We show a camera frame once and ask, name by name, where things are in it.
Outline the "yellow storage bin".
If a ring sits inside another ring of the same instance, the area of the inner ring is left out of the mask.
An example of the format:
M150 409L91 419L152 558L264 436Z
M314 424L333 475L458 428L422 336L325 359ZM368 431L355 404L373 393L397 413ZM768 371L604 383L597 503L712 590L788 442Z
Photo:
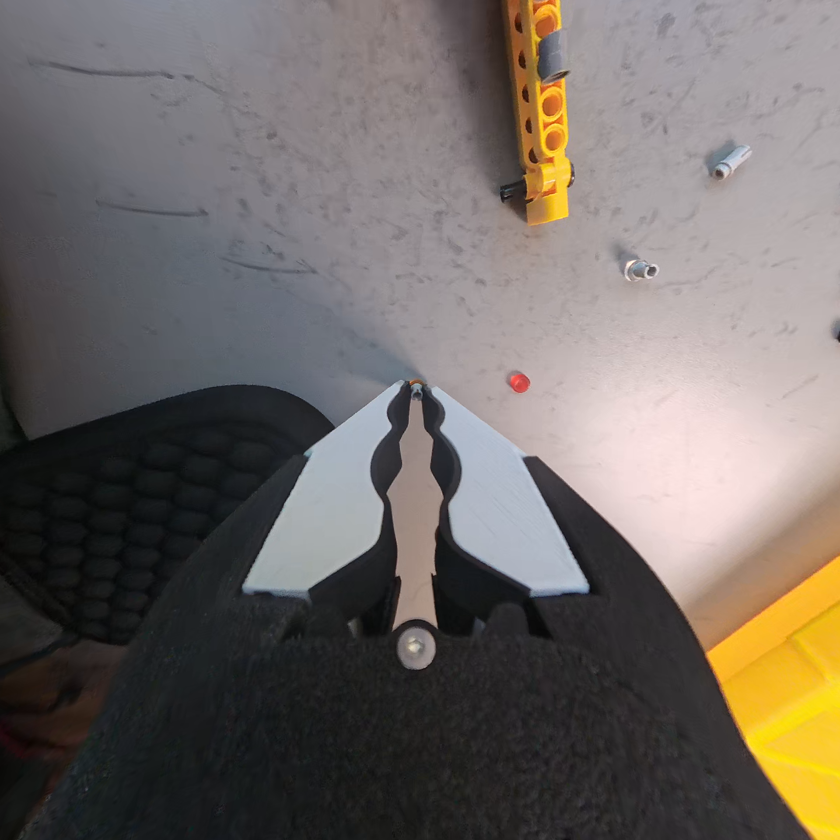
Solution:
M812 838L839 838L839 559L707 652L753 756Z

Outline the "grey lego pin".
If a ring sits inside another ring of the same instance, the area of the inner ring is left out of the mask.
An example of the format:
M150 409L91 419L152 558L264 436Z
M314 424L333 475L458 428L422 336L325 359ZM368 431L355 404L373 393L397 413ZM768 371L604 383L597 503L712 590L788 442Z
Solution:
M716 182L728 179L752 155L752 147L747 144L728 143L712 152L707 159L710 178Z

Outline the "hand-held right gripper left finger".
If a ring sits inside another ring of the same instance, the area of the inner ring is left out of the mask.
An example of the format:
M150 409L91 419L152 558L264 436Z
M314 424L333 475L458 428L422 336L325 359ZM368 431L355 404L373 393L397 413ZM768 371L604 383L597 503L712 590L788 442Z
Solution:
M396 577L388 490L403 466L411 385L399 381L310 447L242 585L325 606L346 621L372 609Z

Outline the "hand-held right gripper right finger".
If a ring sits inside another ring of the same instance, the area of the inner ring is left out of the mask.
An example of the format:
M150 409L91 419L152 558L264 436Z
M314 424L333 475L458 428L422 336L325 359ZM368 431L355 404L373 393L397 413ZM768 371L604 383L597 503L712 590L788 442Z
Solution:
M501 604L588 595L526 454L437 386L423 389L423 422L443 494L435 563L444 597L486 621Z

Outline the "yellow lego beam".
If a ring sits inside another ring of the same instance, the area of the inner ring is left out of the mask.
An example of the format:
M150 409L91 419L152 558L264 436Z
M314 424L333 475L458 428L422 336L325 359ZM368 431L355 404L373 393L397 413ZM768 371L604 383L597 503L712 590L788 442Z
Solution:
M569 50L560 1L503 1L513 113L521 175L500 188L500 199L521 198L528 225L569 214L574 166L566 78Z

